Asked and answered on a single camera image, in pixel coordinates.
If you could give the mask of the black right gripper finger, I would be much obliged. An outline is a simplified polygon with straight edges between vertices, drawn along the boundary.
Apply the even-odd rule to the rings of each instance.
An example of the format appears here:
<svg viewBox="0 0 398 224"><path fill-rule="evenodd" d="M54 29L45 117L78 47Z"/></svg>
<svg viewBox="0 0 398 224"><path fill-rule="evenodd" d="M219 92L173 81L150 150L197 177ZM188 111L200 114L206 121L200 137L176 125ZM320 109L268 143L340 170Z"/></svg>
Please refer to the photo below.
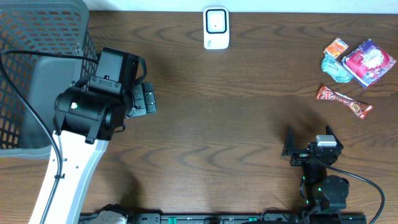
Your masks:
<svg viewBox="0 0 398 224"><path fill-rule="evenodd" d="M334 134L334 132L332 131L332 128L330 127L330 125L326 126L326 135L328 136L333 136L334 140L336 143L340 143L340 141L338 140L338 138L336 137L336 135Z"/></svg>
<svg viewBox="0 0 398 224"><path fill-rule="evenodd" d="M290 127L287 128L287 135L282 150L282 156L291 156L295 152L294 134Z"/></svg>

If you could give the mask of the orange tissue pack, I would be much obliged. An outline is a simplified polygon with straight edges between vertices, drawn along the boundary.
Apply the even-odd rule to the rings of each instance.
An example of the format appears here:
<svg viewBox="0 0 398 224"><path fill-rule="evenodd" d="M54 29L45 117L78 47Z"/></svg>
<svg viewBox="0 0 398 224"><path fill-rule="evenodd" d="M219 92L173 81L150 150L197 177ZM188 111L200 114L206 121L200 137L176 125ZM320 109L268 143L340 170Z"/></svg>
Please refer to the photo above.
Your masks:
<svg viewBox="0 0 398 224"><path fill-rule="evenodd" d="M328 45L323 53L333 58L338 58L349 48L349 45L343 42L340 38L336 38L330 45Z"/></svg>

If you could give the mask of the purple red snack bag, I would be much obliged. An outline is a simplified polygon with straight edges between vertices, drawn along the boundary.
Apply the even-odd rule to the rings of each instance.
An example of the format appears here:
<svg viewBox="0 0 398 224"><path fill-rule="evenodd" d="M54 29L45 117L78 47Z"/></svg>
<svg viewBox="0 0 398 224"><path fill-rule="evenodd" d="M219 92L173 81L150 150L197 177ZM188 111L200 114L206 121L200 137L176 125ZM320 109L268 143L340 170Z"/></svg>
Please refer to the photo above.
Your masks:
<svg viewBox="0 0 398 224"><path fill-rule="evenodd" d="M367 88L383 77L396 63L396 59L368 39L342 59L342 66L354 79Z"/></svg>

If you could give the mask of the green flushable wipes pack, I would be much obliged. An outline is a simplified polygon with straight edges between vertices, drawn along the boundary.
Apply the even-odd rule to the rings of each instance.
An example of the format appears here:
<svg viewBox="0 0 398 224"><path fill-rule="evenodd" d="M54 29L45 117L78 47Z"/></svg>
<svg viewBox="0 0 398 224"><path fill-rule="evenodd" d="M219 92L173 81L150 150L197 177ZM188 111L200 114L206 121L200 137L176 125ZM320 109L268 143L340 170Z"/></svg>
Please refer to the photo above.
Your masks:
<svg viewBox="0 0 398 224"><path fill-rule="evenodd" d="M321 70L334 79L337 83L348 83L353 79L347 69L342 64L336 61L331 55L325 54L321 63Z"/></svg>

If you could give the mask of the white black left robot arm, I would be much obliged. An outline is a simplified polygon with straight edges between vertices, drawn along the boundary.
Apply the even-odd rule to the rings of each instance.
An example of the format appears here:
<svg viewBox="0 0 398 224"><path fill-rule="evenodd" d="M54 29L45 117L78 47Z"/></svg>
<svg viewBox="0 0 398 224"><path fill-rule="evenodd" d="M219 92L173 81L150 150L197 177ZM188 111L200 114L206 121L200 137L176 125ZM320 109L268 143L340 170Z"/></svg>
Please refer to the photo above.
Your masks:
<svg viewBox="0 0 398 224"><path fill-rule="evenodd" d="M104 48L96 73L55 100L53 151L30 223L77 223L93 173L125 120L157 111L145 60Z"/></svg>

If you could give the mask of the orange brown candy wrapper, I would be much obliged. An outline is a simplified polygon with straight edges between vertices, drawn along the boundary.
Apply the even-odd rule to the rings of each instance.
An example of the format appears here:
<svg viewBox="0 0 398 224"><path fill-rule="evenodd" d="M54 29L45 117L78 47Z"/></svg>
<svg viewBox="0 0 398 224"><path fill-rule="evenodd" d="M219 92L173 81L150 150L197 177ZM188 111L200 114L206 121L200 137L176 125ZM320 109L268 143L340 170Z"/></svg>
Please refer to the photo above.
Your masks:
<svg viewBox="0 0 398 224"><path fill-rule="evenodd" d="M338 101L347 106L360 119L364 119L366 115L373 109L372 105L362 103L346 95L338 93L337 91L328 88L326 85L322 85L320 87L315 96L315 99Z"/></svg>

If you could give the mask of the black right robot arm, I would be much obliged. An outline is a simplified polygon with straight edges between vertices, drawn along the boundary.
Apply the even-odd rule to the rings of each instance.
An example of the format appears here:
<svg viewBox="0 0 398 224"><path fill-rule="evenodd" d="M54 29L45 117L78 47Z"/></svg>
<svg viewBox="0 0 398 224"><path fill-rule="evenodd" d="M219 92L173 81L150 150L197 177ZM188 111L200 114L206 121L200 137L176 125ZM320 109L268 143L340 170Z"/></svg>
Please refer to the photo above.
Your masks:
<svg viewBox="0 0 398 224"><path fill-rule="evenodd" d="M338 213L346 208L349 182L327 174L327 168L338 160L342 150L342 143L329 126L305 149L295 147L292 129L287 130L282 155L290 157L291 166L302 168L300 193L314 212Z"/></svg>

